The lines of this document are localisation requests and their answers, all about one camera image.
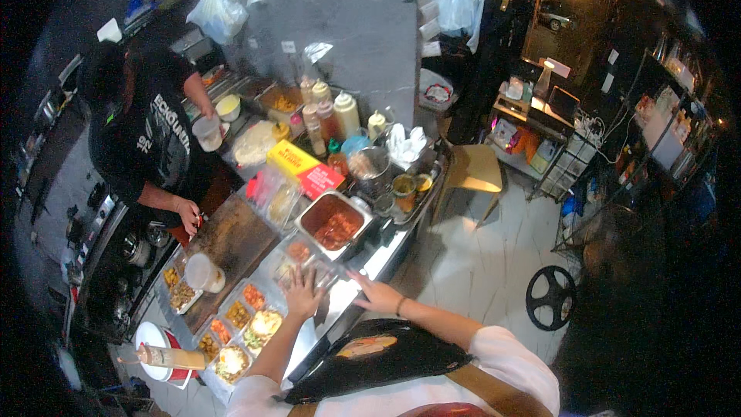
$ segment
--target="wooden cutting board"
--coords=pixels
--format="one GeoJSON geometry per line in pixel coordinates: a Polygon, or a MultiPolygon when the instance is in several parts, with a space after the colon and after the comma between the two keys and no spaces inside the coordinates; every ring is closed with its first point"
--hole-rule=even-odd
{"type": "Polygon", "coordinates": [[[189,257],[204,253],[226,276],[224,290],[204,292],[182,316],[191,332],[195,333],[209,315],[216,313],[221,301],[257,269],[278,242],[278,234],[255,214],[241,194],[232,194],[222,203],[185,250],[189,257]]]}

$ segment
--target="white shirt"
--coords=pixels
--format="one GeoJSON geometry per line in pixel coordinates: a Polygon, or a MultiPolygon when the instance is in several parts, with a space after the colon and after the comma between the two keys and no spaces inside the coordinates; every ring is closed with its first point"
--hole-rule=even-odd
{"type": "MultiPolygon", "coordinates": [[[[528,393],[554,417],[558,416],[560,397],[556,376],[509,330],[503,327],[480,329],[471,340],[468,352],[477,357],[474,364],[481,370],[528,393]]],[[[226,417],[286,417],[292,406],[272,398],[280,391],[280,386],[268,377],[253,375],[243,378],[232,394],[226,417]]],[[[477,395],[445,375],[437,375],[325,398],[317,407],[315,416],[392,417],[425,404],[449,402],[472,403],[492,412],[491,407],[477,395]]]]}

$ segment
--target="beige plastic chair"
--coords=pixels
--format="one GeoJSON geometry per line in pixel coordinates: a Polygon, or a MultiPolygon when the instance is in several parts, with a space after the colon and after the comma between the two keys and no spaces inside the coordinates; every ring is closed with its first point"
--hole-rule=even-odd
{"type": "Polygon", "coordinates": [[[502,173],[499,171],[499,160],[496,153],[488,145],[460,145],[454,146],[448,139],[442,137],[444,151],[450,165],[442,184],[440,198],[435,206],[432,222],[437,222],[440,208],[448,204],[445,194],[449,189],[468,189],[492,194],[489,205],[476,225],[481,227],[491,211],[499,202],[499,192],[502,191],[502,173]]]}

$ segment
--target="white tile floor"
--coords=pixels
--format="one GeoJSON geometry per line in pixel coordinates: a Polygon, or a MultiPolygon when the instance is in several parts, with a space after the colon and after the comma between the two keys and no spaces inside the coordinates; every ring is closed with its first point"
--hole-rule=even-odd
{"type": "MultiPolygon", "coordinates": [[[[522,179],[513,171],[503,172],[508,184],[485,225],[476,229],[489,195],[466,190],[451,192],[447,207],[440,213],[440,222],[411,246],[391,284],[423,303],[467,315],[485,325],[510,329],[527,348],[550,364],[568,326],[556,332],[537,329],[525,311],[524,294],[541,267],[563,266],[572,275],[576,275],[576,268],[551,253],[559,206],[550,198],[535,198],[527,203],[525,188],[516,183],[522,179]]],[[[534,291],[540,288],[537,284],[534,291]]],[[[144,319],[164,323],[157,303],[152,304],[144,319]]],[[[546,315],[541,321],[549,323],[546,315]]],[[[209,389],[196,381],[190,381],[186,390],[180,391],[152,381],[141,366],[125,367],[122,365],[122,375],[144,379],[156,403],[172,417],[219,416],[225,412],[209,389]]]]}

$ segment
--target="shoulder strap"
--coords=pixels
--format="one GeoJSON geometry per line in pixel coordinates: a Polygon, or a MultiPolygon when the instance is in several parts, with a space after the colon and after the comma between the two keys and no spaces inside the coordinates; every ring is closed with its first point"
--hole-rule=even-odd
{"type": "MultiPolygon", "coordinates": [[[[553,417],[551,411],[537,399],[471,364],[446,373],[445,376],[479,396],[504,417],[553,417]]],[[[288,417],[313,417],[317,405],[318,403],[307,403],[293,406],[288,417]]]]}

